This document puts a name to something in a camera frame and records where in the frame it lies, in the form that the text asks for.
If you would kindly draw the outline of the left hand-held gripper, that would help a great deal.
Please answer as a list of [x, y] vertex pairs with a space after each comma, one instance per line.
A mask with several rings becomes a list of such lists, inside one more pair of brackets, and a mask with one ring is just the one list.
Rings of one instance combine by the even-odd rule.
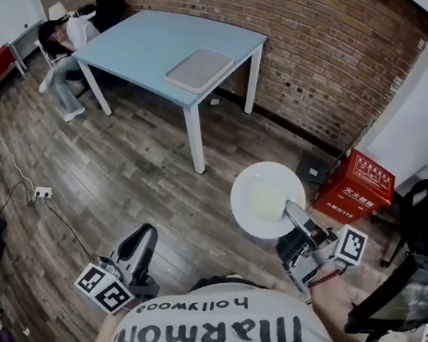
[[148, 301], [159, 285], [148, 274], [158, 241], [157, 229], [143, 223], [119, 245], [115, 260], [99, 257], [90, 262], [74, 286], [105, 313], [117, 313], [133, 300]]

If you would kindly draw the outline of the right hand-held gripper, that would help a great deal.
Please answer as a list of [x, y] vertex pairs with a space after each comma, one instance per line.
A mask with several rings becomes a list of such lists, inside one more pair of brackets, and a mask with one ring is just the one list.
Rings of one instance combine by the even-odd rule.
[[335, 232], [316, 224], [306, 211], [288, 200], [284, 213], [295, 228], [276, 244], [282, 266], [298, 290], [309, 294], [311, 284], [320, 278], [320, 270], [336, 274], [359, 266], [367, 246], [368, 235], [350, 225]]

